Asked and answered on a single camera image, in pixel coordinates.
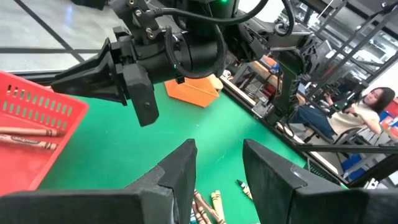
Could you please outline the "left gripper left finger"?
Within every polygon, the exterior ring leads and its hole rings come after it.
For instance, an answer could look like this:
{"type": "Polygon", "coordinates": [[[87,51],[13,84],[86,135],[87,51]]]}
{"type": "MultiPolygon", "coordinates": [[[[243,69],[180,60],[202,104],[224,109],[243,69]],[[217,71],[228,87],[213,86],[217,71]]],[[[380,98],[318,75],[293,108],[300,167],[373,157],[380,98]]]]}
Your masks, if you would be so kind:
{"type": "Polygon", "coordinates": [[[1,197],[1,223],[188,223],[197,147],[187,139],[123,189],[36,190],[1,197]]]}

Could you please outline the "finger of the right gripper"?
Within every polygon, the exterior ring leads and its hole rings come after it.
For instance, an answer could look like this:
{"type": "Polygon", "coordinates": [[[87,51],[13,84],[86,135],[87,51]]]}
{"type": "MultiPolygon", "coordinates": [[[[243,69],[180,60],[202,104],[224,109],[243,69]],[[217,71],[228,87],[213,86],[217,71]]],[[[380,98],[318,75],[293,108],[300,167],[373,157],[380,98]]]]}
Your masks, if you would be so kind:
{"type": "Polygon", "coordinates": [[[87,72],[99,66],[101,62],[107,62],[109,58],[112,58],[111,41],[109,39],[105,39],[105,42],[99,53],[89,58],[88,60],[85,60],[84,62],[81,62],[69,69],[64,70],[62,72],[62,78],[75,75],[80,72],[87,72]]]}
{"type": "Polygon", "coordinates": [[[138,64],[98,65],[59,78],[51,87],[57,93],[114,101],[124,106],[131,100],[141,126],[150,125],[159,117],[153,84],[147,71],[138,64]]]}

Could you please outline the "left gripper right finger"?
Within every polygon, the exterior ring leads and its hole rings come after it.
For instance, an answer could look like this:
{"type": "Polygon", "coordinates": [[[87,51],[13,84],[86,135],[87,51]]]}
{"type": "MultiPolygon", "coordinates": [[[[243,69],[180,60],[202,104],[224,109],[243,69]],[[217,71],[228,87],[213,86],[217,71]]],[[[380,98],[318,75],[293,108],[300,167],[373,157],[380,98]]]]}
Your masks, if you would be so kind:
{"type": "Polygon", "coordinates": [[[397,224],[396,189],[344,189],[252,139],[243,163],[261,223],[397,224]]]}

